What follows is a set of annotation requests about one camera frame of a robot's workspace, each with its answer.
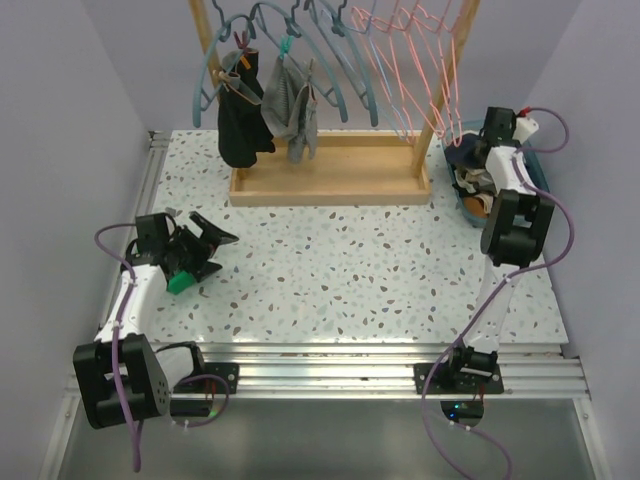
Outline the navy underwear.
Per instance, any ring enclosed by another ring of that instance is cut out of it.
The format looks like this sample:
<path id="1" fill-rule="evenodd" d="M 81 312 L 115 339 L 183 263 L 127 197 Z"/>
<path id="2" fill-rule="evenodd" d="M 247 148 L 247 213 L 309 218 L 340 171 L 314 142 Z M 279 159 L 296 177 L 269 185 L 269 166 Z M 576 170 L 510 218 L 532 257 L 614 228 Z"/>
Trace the navy underwear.
<path id="1" fill-rule="evenodd" d="M 482 160 L 476 155 L 476 149 L 480 137 L 475 133 L 464 134 L 458 146 L 451 143 L 444 149 L 447 163 L 454 167 L 467 169 L 480 169 L 484 166 Z"/>

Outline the teal clothes peg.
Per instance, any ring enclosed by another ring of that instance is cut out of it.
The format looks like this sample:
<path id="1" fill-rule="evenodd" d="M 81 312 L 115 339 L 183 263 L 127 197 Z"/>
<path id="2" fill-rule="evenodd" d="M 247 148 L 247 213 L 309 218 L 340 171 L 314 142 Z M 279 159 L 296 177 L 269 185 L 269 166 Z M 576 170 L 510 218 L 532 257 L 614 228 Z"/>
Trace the teal clothes peg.
<path id="1" fill-rule="evenodd" d="M 293 44 L 294 37 L 292 35 L 283 35 L 280 39 L 279 46 L 279 58 L 283 60 L 289 55 L 290 49 Z"/>

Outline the blue wire hanger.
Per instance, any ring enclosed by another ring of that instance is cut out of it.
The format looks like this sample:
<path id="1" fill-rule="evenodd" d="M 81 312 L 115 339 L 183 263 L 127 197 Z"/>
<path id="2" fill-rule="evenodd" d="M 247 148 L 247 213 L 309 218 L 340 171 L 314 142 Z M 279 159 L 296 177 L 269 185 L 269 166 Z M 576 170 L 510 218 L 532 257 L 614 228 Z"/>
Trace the blue wire hanger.
<path id="1" fill-rule="evenodd" d="M 371 82 L 375 87 L 376 112 L 384 123 L 400 140 L 409 141 L 412 134 L 411 118 L 402 110 L 399 95 L 402 88 L 397 84 L 397 68 L 387 58 L 384 46 L 390 32 L 388 23 L 394 22 L 396 13 L 392 1 L 372 1 L 367 7 L 353 7 L 353 26 L 359 21 L 361 43 L 365 58 L 369 62 Z"/>

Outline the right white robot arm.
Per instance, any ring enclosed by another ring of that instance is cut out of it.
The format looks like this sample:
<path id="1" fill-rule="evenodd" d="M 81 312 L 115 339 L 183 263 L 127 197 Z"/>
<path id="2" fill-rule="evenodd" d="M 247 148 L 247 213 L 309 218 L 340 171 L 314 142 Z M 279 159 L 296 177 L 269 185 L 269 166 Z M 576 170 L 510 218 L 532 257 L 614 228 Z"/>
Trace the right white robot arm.
<path id="1" fill-rule="evenodd" d="M 485 267 L 472 326 L 445 369 L 447 384 L 457 392 L 497 375 L 501 330 L 519 282 L 513 275 L 538 259 L 546 240 L 554 204 L 535 190 L 523 153 L 523 143 L 537 130 L 525 113 L 489 107 L 479 132 L 474 157 L 496 195 L 480 240 Z"/>

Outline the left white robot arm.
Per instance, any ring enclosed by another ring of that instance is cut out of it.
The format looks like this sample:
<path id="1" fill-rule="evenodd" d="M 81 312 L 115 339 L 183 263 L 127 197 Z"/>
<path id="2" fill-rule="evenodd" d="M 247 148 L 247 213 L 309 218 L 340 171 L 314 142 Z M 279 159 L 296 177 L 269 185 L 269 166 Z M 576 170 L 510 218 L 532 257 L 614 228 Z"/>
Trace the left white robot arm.
<path id="1" fill-rule="evenodd" d="M 79 345 L 73 366 L 89 424 L 102 429 L 133 424 L 178 411 L 175 390 L 216 393 L 226 383 L 213 378 L 193 341 L 153 348 L 146 335 L 153 309 L 165 293 L 178 295 L 221 270 L 217 250 L 238 242 L 196 211 L 188 215 L 198 231 L 168 213 L 138 216 L 134 238 L 120 264 L 115 303 L 90 343 Z"/>

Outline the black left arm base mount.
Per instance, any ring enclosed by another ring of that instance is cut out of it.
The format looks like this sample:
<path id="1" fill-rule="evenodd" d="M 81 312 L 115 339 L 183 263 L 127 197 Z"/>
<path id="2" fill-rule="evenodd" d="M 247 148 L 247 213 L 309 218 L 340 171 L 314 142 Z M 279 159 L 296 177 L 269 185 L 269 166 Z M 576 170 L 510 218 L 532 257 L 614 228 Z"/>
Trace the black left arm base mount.
<path id="1" fill-rule="evenodd" d="M 234 395 L 237 391 L 239 365 L 206 360 L 194 341 L 164 345 L 155 356 L 173 393 Z"/>

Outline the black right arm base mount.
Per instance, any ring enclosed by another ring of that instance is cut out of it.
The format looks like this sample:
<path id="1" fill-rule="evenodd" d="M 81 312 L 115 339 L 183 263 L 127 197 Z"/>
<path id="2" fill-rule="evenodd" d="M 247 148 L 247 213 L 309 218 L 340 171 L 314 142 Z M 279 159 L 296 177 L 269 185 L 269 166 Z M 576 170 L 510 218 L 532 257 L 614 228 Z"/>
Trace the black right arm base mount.
<path id="1" fill-rule="evenodd" d="M 413 381 L 418 394 L 423 392 L 433 367 L 435 372 L 426 389 L 428 395 L 502 394 L 505 391 L 500 365 L 486 376 L 476 371 L 454 371 L 445 362 L 421 362 L 413 365 Z"/>

